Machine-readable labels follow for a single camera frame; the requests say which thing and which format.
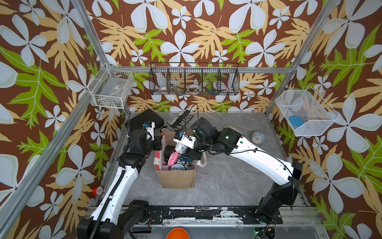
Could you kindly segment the pink twin-bell alarm clock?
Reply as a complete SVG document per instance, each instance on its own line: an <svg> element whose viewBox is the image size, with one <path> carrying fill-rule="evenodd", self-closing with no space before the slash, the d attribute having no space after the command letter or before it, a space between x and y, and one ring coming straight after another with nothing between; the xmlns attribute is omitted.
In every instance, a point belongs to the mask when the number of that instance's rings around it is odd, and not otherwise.
<svg viewBox="0 0 382 239"><path fill-rule="evenodd" d="M179 161L179 158L180 158L180 154L176 151L172 152L169 159L168 159L168 163L167 165L169 166L169 168L171 168L172 166L174 166L176 163L178 163Z"/></svg>

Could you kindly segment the dark green alarm clock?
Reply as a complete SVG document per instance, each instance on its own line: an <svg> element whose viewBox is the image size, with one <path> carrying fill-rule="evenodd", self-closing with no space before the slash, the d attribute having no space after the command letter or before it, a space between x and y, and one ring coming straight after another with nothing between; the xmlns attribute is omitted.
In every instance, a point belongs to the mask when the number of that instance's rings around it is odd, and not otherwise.
<svg viewBox="0 0 382 239"><path fill-rule="evenodd" d="M182 162L183 165L190 165L191 163L193 163L194 160L188 156L181 156L180 161Z"/></svg>

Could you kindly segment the mirror digital clock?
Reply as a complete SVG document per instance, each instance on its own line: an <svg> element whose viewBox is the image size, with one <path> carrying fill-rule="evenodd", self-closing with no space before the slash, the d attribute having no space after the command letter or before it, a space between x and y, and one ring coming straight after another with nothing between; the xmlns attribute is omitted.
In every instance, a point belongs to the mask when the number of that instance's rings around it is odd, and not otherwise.
<svg viewBox="0 0 382 239"><path fill-rule="evenodd" d="M237 127L234 127L234 126L230 126L233 130L235 130L236 132L238 132L238 133L240 133L240 134L243 134L243 132L240 130L240 129L238 129Z"/></svg>

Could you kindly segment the canvas bag with red sides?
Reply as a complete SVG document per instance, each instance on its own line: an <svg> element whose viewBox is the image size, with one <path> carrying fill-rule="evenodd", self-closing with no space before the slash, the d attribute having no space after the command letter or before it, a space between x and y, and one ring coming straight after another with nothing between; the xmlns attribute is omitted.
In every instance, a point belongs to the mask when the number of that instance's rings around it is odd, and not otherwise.
<svg viewBox="0 0 382 239"><path fill-rule="evenodd" d="M165 166L164 161L164 151L165 147L175 146L176 143L173 142L173 137L175 132L162 132L162 149L160 151L155 151L154 165L157 169L157 175L159 176L162 188L164 189L191 189L195 187L195 176L197 173L197 168L205 167L207 164L206 154L202 154L202 160L191 163L191 170L163 170Z"/></svg>

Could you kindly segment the grey round globe clock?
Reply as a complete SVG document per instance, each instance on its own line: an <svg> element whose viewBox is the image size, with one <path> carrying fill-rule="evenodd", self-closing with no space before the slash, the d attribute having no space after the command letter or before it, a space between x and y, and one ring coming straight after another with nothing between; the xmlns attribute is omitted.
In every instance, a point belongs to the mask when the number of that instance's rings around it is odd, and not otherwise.
<svg viewBox="0 0 382 239"><path fill-rule="evenodd" d="M254 131L252 134L251 134L251 141L257 145L257 146L261 146L262 143L265 142L265 139L266 139L266 136L263 132L261 131Z"/></svg>

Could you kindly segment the black twin-bell alarm clock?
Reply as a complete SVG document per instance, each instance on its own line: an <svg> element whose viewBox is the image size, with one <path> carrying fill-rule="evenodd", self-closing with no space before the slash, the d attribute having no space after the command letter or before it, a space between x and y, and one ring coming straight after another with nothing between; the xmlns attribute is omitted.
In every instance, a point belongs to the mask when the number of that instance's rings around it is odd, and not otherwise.
<svg viewBox="0 0 382 239"><path fill-rule="evenodd" d="M167 145L165 147L164 152L163 152L163 157L164 157L165 162L168 162L168 160L170 159L170 156L172 155L173 152L175 152L175 146L174 145Z"/></svg>

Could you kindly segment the cream and blue alarm clock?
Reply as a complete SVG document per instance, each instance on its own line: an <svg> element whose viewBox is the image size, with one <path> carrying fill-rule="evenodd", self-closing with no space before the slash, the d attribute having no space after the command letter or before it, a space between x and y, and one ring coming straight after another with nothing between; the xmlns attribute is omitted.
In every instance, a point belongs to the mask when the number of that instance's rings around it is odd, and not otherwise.
<svg viewBox="0 0 382 239"><path fill-rule="evenodd" d="M186 171L187 167L183 165L182 163L176 163L174 164L171 169L171 171Z"/></svg>

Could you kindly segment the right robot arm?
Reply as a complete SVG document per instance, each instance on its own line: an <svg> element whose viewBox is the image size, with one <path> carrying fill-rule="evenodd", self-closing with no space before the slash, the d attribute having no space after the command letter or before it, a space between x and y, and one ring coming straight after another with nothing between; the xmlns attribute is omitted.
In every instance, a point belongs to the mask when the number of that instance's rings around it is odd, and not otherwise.
<svg viewBox="0 0 382 239"><path fill-rule="evenodd" d="M192 124L191 130L192 134L178 130L173 138L176 152L181 156L201 160L205 152L224 153L248 163L273 180L271 189L256 209L258 221L271 223L281 206L294 205L302 174L300 163L286 162L271 155L228 124L218 130L207 119L200 118Z"/></svg>

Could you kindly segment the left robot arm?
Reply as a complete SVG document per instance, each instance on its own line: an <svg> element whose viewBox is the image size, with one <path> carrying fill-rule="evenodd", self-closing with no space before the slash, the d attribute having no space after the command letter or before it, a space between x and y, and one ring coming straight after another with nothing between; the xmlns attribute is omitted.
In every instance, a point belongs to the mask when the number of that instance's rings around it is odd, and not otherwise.
<svg viewBox="0 0 382 239"><path fill-rule="evenodd" d="M143 121L129 134L129 143L116 158L118 169L105 197L88 219L77 226L80 239L123 239L137 222L149 218L149 203L134 200L121 212L124 200L152 151L162 149L161 136L154 134L155 122Z"/></svg>

